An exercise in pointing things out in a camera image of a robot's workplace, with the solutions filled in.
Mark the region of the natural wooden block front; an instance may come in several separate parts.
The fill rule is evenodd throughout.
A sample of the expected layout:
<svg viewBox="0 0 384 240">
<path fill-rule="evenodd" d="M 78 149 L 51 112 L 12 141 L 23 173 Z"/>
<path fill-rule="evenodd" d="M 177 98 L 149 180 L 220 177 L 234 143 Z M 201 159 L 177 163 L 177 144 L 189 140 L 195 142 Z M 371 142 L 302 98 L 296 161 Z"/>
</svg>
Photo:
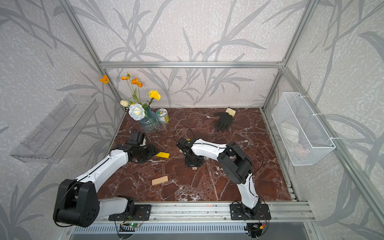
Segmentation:
<svg viewBox="0 0 384 240">
<path fill-rule="evenodd" d="M 164 176 L 164 177 L 160 177 L 160 178 L 157 178 L 157 179 L 153 179 L 152 180 L 152 185 L 156 186 L 156 185 L 159 185 L 159 184 L 166 183 L 168 181 L 169 181 L 168 176 Z"/>
</svg>

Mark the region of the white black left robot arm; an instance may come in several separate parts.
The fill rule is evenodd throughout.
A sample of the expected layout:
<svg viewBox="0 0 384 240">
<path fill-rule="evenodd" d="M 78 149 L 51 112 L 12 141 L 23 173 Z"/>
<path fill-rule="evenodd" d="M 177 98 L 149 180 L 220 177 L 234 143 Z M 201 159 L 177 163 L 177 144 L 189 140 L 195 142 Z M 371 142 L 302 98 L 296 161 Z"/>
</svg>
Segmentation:
<svg viewBox="0 0 384 240">
<path fill-rule="evenodd" d="M 86 173 L 60 183 L 53 220 L 59 227 L 88 227 L 96 219 L 120 215 L 132 218 L 136 215 L 131 197 L 100 199 L 102 185 L 122 166 L 136 159 L 145 162 L 159 153 L 154 145 L 119 145 L 101 162 Z"/>
</svg>

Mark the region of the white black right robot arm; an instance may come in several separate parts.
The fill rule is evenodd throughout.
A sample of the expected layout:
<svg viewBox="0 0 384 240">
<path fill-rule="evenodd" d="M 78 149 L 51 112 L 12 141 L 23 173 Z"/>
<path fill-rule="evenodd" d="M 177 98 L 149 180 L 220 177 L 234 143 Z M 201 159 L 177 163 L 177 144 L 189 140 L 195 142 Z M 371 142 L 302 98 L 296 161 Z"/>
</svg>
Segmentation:
<svg viewBox="0 0 384 240">
<path fill-rule="evenodd" d="M 180 138 L 177 147 L 185 155 L 185 164 L 189 167 L 200 167 L 204 158 L 217 161 L 227 178 L 238 186 L 245 209 L 256 211 L 261 205 L 251 173 L 251 158 L 236 143 L 224 145 L 197 138 Z"/>
</svg>

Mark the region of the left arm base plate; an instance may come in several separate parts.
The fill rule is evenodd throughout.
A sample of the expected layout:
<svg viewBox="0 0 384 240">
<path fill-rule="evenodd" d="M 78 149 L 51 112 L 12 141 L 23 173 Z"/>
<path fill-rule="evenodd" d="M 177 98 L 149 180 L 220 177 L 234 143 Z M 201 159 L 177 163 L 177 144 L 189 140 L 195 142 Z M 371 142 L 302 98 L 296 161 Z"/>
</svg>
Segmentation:
<svg viewBox="0 0 384 240">
<path fill-rule="evenodd" d="M 151 205 L 135 205 L 134 207 L 129 207 L 126 212 L 121 214 L 110 215 L 109 221 L 148 221 L 151 213 Z"/>
</svg>

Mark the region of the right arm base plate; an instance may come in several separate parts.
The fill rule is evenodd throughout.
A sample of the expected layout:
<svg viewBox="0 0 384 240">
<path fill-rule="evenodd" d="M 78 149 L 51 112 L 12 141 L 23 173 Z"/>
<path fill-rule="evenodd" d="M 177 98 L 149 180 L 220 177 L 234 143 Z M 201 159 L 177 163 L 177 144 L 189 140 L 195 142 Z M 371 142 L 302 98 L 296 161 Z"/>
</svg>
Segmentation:
<svg viewBox="0 0 384 240">
<path fill-rule="evenodd" d="M 265 220 L 272 219 L 269 206 L 267 204 L 257 203 L 257 205 L 250 209 L 243 204 L 232 203 L 230 204 L 231 220 Z"/>
</svg>

